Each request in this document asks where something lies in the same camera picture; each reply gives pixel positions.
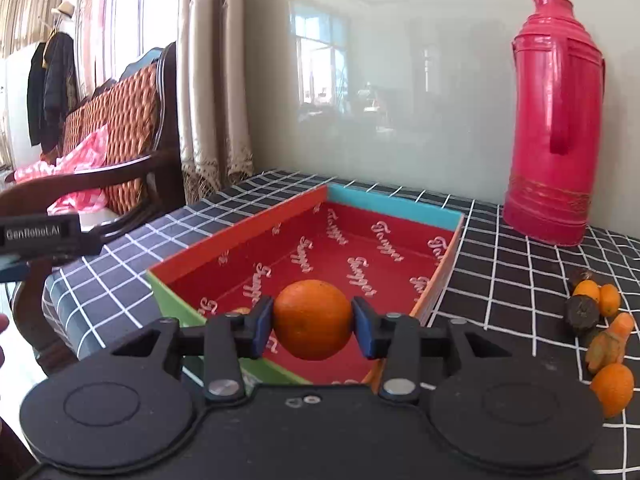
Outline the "small orange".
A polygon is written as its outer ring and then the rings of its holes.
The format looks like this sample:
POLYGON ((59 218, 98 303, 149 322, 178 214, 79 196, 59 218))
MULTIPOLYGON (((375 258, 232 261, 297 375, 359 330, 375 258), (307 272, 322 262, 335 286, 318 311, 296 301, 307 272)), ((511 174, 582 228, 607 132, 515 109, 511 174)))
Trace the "small orange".
POLYGON ((598 304, 601 297, 600 286, 593 280, 583 280, 575 286, 573 295, 589 297, 598 304))
POLYGON ((621 302, 622 297, 615 285, 604 284, 600 287, 599 309, 604 318, 615 318, 621 302))

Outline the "colourful cardboard box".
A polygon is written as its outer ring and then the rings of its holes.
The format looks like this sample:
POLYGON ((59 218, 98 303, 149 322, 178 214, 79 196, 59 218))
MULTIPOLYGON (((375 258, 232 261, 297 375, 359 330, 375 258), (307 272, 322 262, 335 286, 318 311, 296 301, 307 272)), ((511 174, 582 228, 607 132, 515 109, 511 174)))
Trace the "colourful cardboard box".
POLYGON ((463 214, 325 184, 225 228, 148 272, 162 315, 184 327, 251 308, 299 281, 424 323, 454 266, 463 214))

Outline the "pink plastic bag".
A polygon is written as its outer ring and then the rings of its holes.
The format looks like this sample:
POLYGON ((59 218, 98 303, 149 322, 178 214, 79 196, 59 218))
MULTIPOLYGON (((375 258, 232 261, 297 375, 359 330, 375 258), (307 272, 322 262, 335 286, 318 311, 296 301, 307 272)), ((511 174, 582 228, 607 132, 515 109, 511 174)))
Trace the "pink plastic bag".
MULTIPOLYGON (((54 165, 40 160, 14 171, 17 183, 61 174, 78 174, 104 165, 108 145, 108 125, 89 133, 76 148, 59 157, 54 165)), ((106 207, 105 193, 99 188, 67 194, 48 207, 48 214, 92 214, 106 207)))

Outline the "black white checkered tablecloth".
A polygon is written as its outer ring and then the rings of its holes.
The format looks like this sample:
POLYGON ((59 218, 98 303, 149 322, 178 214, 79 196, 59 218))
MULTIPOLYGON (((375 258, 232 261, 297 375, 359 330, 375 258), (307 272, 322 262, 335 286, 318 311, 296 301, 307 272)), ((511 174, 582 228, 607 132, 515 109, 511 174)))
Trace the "black white checkered tablecloth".
POLYGON ((45 479, 634 479, 639 403, 605 418, 585 356, 614 318, 576 336, 570 272, 617 287, 639 319, 639 243, 589 229, 575 248, 518 234, 503 209, 403 186, 270 170, 182 207, 54 271, 43 298, 78 361, 21 411, 45 479), (426 322, 450 350, 422 362, 418 403, 381 399, 352 329, 327 382, 244 382, 208 402, 203 358, 178 351, 148 272, 299 194, 336 184, 463 214, 450 277, 426 322))

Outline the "dark coat on stand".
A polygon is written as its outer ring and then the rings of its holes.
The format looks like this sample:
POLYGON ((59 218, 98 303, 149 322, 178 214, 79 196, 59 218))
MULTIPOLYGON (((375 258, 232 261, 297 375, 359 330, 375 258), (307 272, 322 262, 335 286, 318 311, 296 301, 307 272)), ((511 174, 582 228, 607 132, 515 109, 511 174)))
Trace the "dark coat on stand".
POLYGON ((30 61, 27 81, 29 139, 43 155, 60 142, 64 122, 78 104, 74 40, 66 32, 52 32, 40 42, 30 61))

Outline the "wooden sofa chair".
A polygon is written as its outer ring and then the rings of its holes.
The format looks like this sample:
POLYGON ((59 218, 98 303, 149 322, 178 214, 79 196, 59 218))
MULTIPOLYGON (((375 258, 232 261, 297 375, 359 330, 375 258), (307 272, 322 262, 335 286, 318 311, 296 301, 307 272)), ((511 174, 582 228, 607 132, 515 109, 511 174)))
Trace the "wooden sofa chair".
MULTIPOLYGON (((1 194, 5 217, 43 214, 70 192, 97 188, 117 218, 92 228, 100 242, 116 240, 184 204, 179 154, 176 46, 155 60, 132 64, 132 75, 91 99, 67 117, 64 153, 76 148, 94 127, 106 127, 106 157, 98 169, 17 183, 1 194)), ((47 318, 43 305, 47 278, 71 254, 48 252, 29 261, 11 312, 18 332, 32 346, 37 364, 51 375, 77 360, 63 330, 47 318)))

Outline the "beige curtain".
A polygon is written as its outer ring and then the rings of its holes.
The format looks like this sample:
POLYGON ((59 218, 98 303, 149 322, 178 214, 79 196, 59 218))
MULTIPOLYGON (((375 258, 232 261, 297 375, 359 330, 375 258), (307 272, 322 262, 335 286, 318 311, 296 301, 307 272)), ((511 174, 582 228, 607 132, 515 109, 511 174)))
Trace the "beige curtain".
POLYGON ((181 171, 194 204, 254 172, 244 0, 179 0, 176 49, 181 171))

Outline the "dark brown round fruit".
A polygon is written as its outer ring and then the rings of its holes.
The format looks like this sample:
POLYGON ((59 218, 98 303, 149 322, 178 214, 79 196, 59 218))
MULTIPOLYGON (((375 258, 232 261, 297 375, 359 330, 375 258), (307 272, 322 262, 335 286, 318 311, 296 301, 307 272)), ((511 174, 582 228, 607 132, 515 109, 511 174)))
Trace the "dark brown round fruit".
POLYGON ((591 297, 575 295, 565 301, 564 321, 576 336, 582 336, 593 330, 599 318, 598 305, 591 297))

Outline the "dark fruit at back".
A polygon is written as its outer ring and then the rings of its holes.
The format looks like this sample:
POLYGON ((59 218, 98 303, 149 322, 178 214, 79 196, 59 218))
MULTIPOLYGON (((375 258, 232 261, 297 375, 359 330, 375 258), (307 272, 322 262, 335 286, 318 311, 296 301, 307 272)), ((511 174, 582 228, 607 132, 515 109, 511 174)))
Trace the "dark fruit at back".
POLYGON ((593 279, 593 272, 586 268, 578 268, 574 271, 570 272, 570 276, 568 277, 568 281, 573 287, 576 287, 579 283, 583 281, 589 281, 593 279))

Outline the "orange behind large orange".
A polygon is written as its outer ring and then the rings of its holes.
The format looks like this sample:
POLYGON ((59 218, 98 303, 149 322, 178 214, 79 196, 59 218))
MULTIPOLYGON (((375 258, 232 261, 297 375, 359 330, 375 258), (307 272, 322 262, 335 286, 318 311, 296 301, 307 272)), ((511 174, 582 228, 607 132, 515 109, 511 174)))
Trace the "orange behind large orange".
POLYGON ((631 401, 634 375, 624 364, 608 364, 593 377, 590 389, 600 401, 604 417, 612 418, 619 415, 631 401))

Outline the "orange carrot-like piece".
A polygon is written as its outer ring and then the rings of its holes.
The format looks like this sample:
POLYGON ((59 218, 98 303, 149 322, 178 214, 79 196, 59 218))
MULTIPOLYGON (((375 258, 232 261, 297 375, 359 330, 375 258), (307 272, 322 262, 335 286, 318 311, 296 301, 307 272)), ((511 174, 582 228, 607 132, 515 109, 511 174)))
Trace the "orange carrot-like piece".
POLYGON ((608 336, 616 343, 615 353, 617 359, 622 360, 624 358, 628 338, 635 327, 634 317, 627 312, 620 312, 610 324, 608 336))

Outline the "beige hat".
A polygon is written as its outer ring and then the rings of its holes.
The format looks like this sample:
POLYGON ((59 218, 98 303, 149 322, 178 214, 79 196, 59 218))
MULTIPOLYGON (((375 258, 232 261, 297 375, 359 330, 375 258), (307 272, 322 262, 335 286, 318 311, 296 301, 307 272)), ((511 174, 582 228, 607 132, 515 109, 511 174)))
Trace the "beige hat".
POLYGON ((52 8, 51 13, 58 16, 64 16, 64 18, 68 18, 70 20, 74 16, 75 6, 68 1, 63 1, 55 8, 52 8))

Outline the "red thermos flask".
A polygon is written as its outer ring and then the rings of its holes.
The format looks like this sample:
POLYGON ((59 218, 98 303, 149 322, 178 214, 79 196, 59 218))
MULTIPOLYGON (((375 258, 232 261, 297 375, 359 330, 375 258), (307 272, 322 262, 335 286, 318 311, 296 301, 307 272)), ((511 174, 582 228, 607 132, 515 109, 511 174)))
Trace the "red thermos flask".
POLYGON ((552 245, 584 238, 600 150, 605 59, 570 0, 534 0, 512 41, 515 136, 503 218, 552 245))

